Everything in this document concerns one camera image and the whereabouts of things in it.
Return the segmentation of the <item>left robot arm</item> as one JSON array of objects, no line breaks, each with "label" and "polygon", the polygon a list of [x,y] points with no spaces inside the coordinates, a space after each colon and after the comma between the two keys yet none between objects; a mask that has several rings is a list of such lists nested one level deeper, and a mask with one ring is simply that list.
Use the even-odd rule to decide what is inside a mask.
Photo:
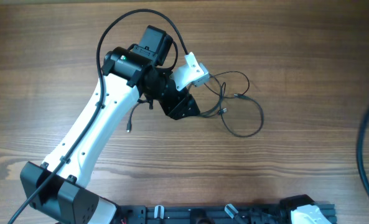
[{"label": "left robot arm", "polygon": [[108,52],[93,96],[63,141],[42,161],[28,162],[20,179],[30,207],[59,223],[120,223],[116,203],[87,189],[95,164],[128,111],[145,97],[158,101],[166,116],[182,119],[200,111],[188,86],[209,79],[193,53],[181,67],[163,66],[172,37],[148,26],[138,44]]}]

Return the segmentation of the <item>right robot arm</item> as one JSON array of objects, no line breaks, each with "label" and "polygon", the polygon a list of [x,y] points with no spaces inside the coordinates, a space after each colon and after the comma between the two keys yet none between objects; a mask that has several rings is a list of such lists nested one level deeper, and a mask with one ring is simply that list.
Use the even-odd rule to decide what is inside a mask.
[{"label": "right robot arm", "polygon": [[284,198],[279,203],[281,217],[290,224],[331,224],[308,195]]}]

